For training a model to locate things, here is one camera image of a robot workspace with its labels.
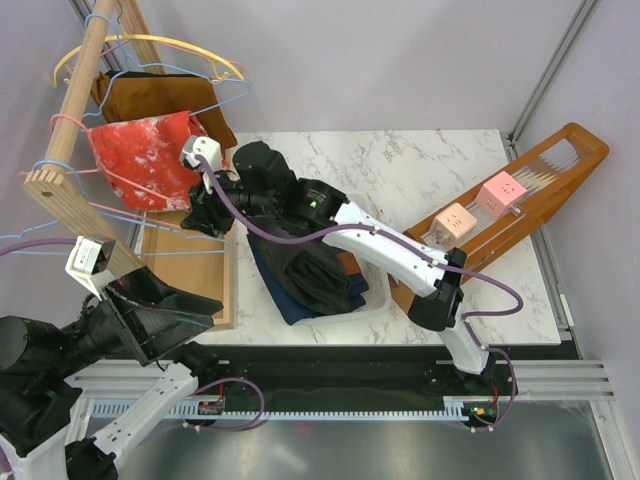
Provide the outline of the black jeans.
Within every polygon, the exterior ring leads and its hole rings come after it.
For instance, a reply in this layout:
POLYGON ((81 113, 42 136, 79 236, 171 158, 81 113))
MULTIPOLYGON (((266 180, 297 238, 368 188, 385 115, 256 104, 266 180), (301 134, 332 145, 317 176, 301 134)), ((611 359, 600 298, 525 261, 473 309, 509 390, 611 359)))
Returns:
POLYGON ((249 233, 255 262, 273 281, 272 286, 308 311, 338 315, 354 310, 351 280, 337 254, 319 241, 283 244, 249 233))

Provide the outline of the dark blue jeans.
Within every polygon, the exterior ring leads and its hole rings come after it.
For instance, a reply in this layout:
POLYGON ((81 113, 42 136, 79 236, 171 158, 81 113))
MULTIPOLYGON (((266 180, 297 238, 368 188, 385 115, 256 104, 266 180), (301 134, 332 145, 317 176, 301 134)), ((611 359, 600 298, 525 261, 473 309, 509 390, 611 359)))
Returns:
POLYGON ((365 305, 369 284, 353 255, 324 244, 286 247, 252 233, 247 241, 286 324, 351 313, 365 305))

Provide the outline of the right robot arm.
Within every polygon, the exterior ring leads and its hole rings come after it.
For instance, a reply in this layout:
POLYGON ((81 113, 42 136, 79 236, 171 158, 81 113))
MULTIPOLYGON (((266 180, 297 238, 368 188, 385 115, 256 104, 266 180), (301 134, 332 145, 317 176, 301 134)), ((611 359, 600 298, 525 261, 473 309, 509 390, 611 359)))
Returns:
POLYGON ((376 265, 410 289, 408 318, 438 334, 460 386, 477 394, 493 383, 490 353, 463 324, 463 251, 431 250, 405 237, 331 185, 297 177, 283 155, 262 141, 245 145, 239 154, 239 177, 232 180, 221 168, 215 140, 191 136, 186 141, 180 160, 200 180, 189 192, 184 227, 217 236, 242 223, 271 283, 299 306, 324 316, 343 314, 351 306, 349 275, 339 254, 376 265))

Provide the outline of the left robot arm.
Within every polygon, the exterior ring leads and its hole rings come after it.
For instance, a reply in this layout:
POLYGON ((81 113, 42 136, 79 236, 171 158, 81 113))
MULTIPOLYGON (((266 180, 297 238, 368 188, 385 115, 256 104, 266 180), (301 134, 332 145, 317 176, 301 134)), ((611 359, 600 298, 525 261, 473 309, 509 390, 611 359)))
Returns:
POLYGON ((63 329, 18 316, 1 320, 1 448, 15 479, 115 479, 132 451, 219 369, 195 337, 224 305, 176 289, 147 267, 100 282, 96 306, 63 329), (111 355, 147 366, 174 359, 122 416, 90 438, 65 441, 82 394, 68 378, 111 355))

